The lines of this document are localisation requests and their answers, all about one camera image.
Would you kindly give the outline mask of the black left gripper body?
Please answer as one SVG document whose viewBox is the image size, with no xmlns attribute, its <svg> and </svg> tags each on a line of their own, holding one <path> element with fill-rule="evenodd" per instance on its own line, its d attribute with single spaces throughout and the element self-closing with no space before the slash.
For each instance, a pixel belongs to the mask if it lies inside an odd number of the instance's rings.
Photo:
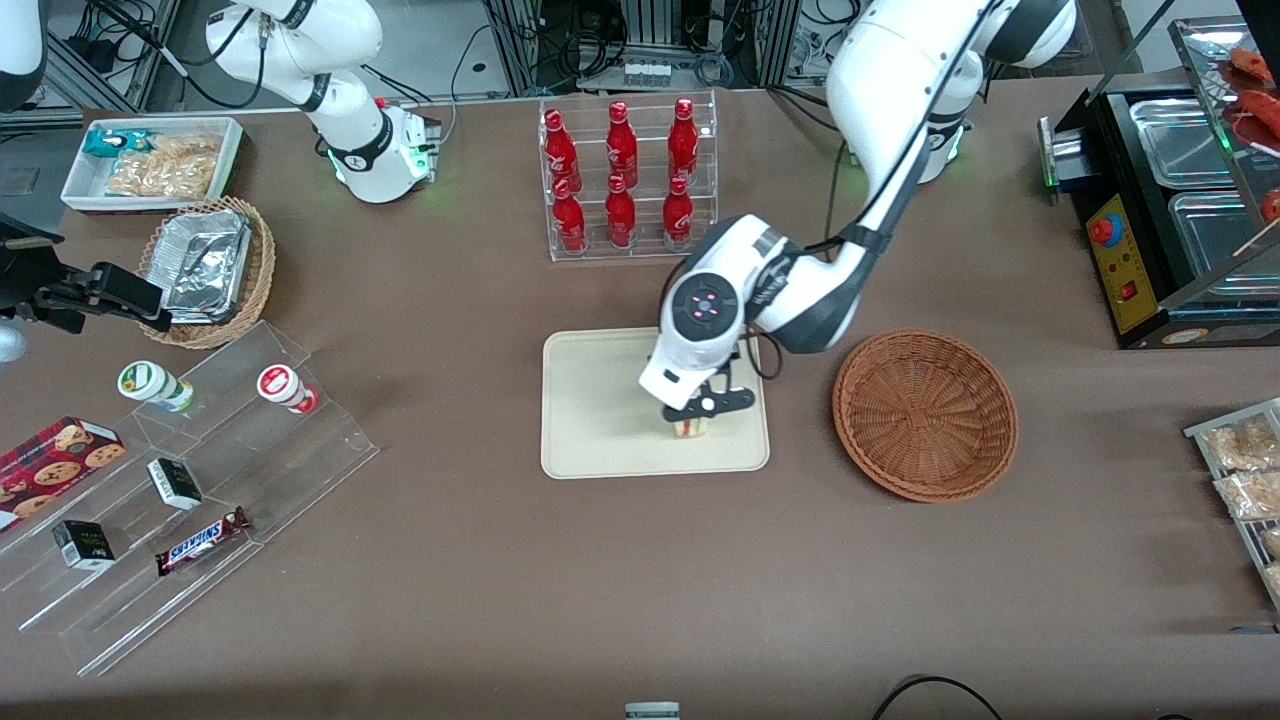
<svg viewBox="0 0 1280 720">
<path fill-rule="evenodd" d="M 718 379 L 726 380 L 723 389 L 713 387 L 713 380 Z M 756 402 L 756 393 L 748 387 L 732 386 L 732 369 L 722 366 L 699 386 L 698 393 L 686 402 L 684 409 L 663 407 L 662 416 L 669 423 L 710 420 L 721 414 L 753 407 Z"/>
</svg>

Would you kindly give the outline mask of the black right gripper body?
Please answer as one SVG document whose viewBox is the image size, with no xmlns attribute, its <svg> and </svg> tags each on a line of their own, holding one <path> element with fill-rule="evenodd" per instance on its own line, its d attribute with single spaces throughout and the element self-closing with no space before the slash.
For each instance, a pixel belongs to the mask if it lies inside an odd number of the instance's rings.
<svg viewBox="0 0 1280 720">
<path fill-rule="evenodd" d="M 47 238 L 4 240 L 1 249 L 1 318 L 45 323 L 68 334 L 84 328 L 99 269 L 81 270 L 60 261 Z"/>
</svg>

